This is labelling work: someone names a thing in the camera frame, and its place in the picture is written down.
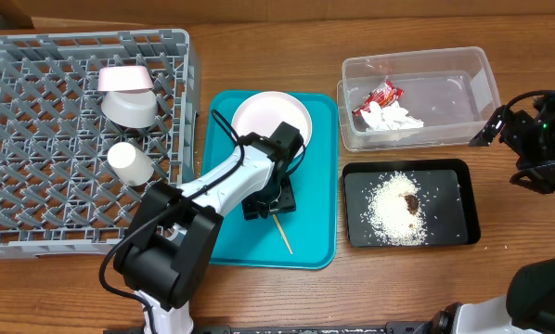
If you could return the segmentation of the red snack wrapper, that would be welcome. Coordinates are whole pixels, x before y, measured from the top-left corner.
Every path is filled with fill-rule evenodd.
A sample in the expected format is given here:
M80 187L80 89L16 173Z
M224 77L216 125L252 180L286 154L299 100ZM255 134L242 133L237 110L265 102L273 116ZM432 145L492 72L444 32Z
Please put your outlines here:
M352 114L359 116L362 111L369 112L371 102L376 102L382 108L387 107L397 101L403 94L404 90L402 88L395 86L390 80L385 80L364 97L364 101L353 110Z

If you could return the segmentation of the pile of white rice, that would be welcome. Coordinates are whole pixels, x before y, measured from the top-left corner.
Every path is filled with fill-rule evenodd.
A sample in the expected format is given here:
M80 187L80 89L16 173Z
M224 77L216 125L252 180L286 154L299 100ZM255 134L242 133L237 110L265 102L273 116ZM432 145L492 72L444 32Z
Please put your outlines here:
M366 208L359 213L365 229L363 238L368 246L426 246L432 236L427 226L426 205L432 196L426 189L419 171L371 173L368 185L361 190ZM415 194L419 199L417 215L407 211L403 196Z

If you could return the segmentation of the white plastic cup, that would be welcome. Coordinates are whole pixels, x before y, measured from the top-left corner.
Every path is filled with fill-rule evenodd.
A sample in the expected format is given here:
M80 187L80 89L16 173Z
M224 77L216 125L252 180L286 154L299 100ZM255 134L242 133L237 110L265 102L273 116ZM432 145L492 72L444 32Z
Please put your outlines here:
M107 162L128 186L144 185L154 173L152 159L128 142L114 144L107 153Z

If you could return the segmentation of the wooden chopstick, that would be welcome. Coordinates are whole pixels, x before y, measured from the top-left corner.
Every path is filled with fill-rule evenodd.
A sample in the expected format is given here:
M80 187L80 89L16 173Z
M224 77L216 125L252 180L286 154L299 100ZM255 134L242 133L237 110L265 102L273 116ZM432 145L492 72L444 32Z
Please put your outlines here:
M282 227L281 222L279 221L278 217L277 217L275 214L273 215L273 219L274 219L274 222L275 222L275 224L276 224L276 226L277 226L277 229L278 229L278 231L279 231L279 234L281 235L281 237L282 237L282 239L283 239L283 241L284 241L284 243L285 243L285 245L286 245L286 247L287 247L287 249L288 249L289 254L290 254L290 255L293 255L293 251L292 251L291 245L290 245L289 240L288 240L288 238L287 238L287 236L286 236L286 233L285 233L285 231L284 231L284 229L283 229L283 227Z

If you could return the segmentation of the white napkin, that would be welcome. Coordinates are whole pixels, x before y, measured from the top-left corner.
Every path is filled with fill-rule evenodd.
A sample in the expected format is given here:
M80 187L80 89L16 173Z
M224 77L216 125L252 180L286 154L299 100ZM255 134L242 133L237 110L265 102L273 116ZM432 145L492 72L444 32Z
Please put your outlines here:
M360 115L372 131L392 131L417 129L424 126L420 119L413 118L408 110L397 102L382 107L377 102L370 102L367 110L361 110Z

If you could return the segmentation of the small pink-white bowl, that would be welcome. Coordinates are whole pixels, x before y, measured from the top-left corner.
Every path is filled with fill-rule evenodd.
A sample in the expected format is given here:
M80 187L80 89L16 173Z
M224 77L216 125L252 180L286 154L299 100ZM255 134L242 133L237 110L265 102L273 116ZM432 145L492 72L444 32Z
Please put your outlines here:
M99 71L97 90L100 92L151 89L153 82L144 66L106 67Z

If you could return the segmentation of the grey-green bowl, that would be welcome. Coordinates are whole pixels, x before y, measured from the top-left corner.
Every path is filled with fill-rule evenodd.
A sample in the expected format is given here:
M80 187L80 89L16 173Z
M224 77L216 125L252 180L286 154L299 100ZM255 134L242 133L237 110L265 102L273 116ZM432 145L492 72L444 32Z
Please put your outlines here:
M146 128L158 115L156 95L150 90L108 92L101 109L112 122L129 128Z

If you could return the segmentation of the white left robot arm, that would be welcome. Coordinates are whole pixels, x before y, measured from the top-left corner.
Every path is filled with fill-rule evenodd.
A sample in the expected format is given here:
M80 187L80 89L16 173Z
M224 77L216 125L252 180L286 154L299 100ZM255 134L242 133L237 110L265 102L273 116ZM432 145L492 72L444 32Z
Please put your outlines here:
M151 186L126 236L105 257L129 288L124 297L142 304L147 333L192 330L187 303L237 206L247 220L296 209L290 175L304 148L300 131L282 122L270 136L229 134L235 150L222 164L179 187Z

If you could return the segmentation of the large white round plate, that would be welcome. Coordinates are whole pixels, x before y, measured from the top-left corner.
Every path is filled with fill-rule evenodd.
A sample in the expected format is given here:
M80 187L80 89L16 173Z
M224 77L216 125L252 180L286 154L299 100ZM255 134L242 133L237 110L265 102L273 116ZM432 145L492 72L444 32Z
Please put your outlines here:
M278 91L266 91L245 99L237 108L231 125L238 135L255 132L269 137L285 122L300 131L303 143L310 142L313 124L306 106L296 97Z

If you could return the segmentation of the brown food scrap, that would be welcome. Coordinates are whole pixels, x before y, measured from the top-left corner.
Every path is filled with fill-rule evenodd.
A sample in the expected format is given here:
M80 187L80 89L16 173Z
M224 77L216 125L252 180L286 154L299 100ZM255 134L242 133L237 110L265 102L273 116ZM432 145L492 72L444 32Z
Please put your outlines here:
M403 196L407 204L407 211L412 215L417 215L419 210L419 199L415 194L405 194Z

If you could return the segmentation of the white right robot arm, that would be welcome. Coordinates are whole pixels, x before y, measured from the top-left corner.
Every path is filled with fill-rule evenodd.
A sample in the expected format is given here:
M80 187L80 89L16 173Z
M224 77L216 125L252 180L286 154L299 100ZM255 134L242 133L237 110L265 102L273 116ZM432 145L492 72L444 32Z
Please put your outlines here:
M555 90L535 90L497 108L471 147L497 139L518 155L510 182L536 193L555 191ZM414 329L416 333L555 333L555 258L522 267L506 295L456 302Z

